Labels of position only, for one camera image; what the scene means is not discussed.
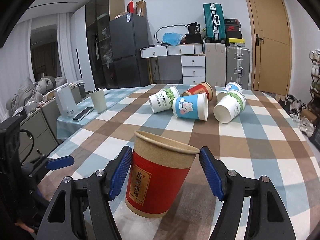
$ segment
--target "white curtain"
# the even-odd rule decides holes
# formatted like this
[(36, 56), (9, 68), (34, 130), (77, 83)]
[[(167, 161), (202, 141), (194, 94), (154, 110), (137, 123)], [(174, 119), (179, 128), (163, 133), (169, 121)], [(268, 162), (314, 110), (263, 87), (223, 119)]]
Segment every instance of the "white curtain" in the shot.
[(66, 78), (69, 83), (77, 81), (71, 50), (70, 16), (70, 13), (59, 13), (57, 29), (61, 72), (62, 76)]
[(6, 103), (18, 92), (26, 77), (35, 78), (31, 64), (31, 21), (17, 24), (0, 49), (0, 122), (6, 115)]

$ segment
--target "screw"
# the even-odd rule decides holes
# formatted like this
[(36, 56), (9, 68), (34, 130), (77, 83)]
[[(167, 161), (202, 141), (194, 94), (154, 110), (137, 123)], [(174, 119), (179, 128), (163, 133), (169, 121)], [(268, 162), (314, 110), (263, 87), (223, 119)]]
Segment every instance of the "screw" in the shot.
[(236, 171), (234, 171), (234, 170), (229, 170), (229, 171), (228, 171), (228, 174), (229, 174), (230, 176), (232, 176), (232, 177), (234, 177), (234, 176), (237, 175)]
[(98, 177), (103, 176), (103, 174), (104, 174), (104, 170), (98, 170), (98, 171), (96, 172), (96, 175), (97, 175)]
[(263, 182), (269, 182), (270, 181), (270, 179), (267, 176), (262, 176), (261, 179), (262, 179)]
[(71, 181), (71, 177), (70, 176), (67, 176), (67, 177), (64, 177), (63, 178), (63, 182), (64, 183), (68, 183), (68, 182), (70, 182)]

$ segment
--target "blue plastic bag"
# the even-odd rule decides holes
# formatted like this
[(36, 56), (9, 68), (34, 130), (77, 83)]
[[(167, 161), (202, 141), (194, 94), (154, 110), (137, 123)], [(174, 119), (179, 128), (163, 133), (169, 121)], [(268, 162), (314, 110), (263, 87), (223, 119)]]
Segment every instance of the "blue plastic bag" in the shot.
[(182, 38), (183, 35), (179, 33), (165, 33), (162, 37), (162, 40), (163, 42), (167, 42), (170, 45), (176, 46), (180, 44)]

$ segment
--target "silver suitcase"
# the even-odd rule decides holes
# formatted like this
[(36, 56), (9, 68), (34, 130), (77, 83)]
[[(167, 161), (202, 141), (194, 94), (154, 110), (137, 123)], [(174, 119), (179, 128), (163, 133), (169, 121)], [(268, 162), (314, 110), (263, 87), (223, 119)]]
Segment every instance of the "silver suitcase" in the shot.
[(226, 46), (222, 43), (205, 44), (205, 81), (212, 87), (226, 86)]
[(227, 47), (227, 83), (238, 83), (248, 89), (250, 72), (250, 51), (244, 47)]

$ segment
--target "table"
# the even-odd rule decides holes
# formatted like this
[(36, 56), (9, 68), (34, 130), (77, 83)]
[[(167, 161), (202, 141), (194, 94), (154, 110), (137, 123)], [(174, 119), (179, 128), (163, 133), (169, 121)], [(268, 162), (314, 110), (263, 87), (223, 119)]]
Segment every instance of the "table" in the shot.
[[(110, 108), (111, 106), (120, 102), (122, 99), (126, 98), (128, 95), (130, 95), (131, 93), (135, 92), (138, 89), (140, 88), (123, 88), (123, 89), (108, 90), (108, 94), (106, 94), (104, 97), (107, 103), (107, 107)], [(80, 102), (79, 104), (77, 104), (78, 111), (76, 114), (70, 117), (60, 116), (57, 119), (57, 139), (63, 140), (63, 139), (69, 138), (80, 128), (84, 127), (91, 120), (99, 116), (99, 114), (97, 113), (97, 110), (94, 109), (91, 113), (86, 115), (79, 122), (75, 122), (72, 120), (77, 114), (79, 114), (82, 110), (84, 110), (88, 106), (93, 106), (91, 97), (88, 97), (82, 102)]]
[[(153, 114), (148, 96), (163, 87), (139, 89), (108, 109), (54, 150), (50, 157), (72, 155), (71, 167), (53, 171), (39, 184), (51, 199), (65, 176), (80, 179), (103, 169), (124, 145), (133, 147), (135, 130), (162, 135), (194, 147), (208, 146), (228, 169), (243, 177), (268, 176), (291, 218), (297, 240), (305, 240), (320, 219), (320, 168), (307, 141), (292, 119), (270, 96), (244, 90), (246, 109), (229, 124), (214, 115), (214, 98), (209, 103), (207, 122), (179, 119), (171, 111)], [(177, 85), (180, 93), (188, 85)], [(213, 196), (196, 157), (172, 207), (162, 219), (146, 219), (125, 205), (127, 179), (121, 193), (110, 203), (123, 239), (208, 239), (222, 203)], [(250, 199), (245, 198), (237, 239), (243, 239)]]

